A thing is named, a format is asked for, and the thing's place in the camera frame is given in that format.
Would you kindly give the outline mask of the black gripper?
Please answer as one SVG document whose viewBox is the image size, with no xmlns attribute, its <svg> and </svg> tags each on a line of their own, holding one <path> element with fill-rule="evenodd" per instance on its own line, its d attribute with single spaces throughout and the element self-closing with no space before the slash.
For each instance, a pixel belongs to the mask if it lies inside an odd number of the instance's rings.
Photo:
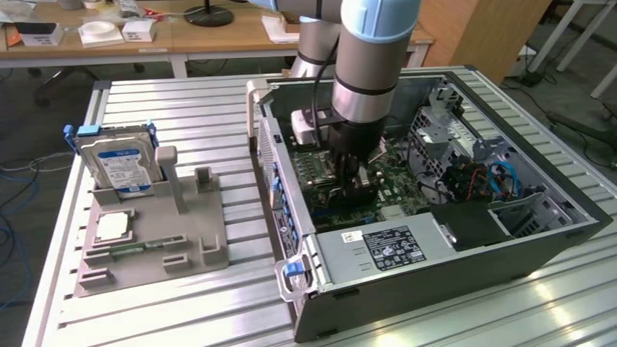
<svg viewBox="0 0 617 347">
<path fill-rule="evenodd" d="M 368 157 L 378 146 L 385 121 L 354 123 L 342 121 L 329 126 L 329 149 L 336 179 L 345 187 L 368 168 Z"/>
</svg>

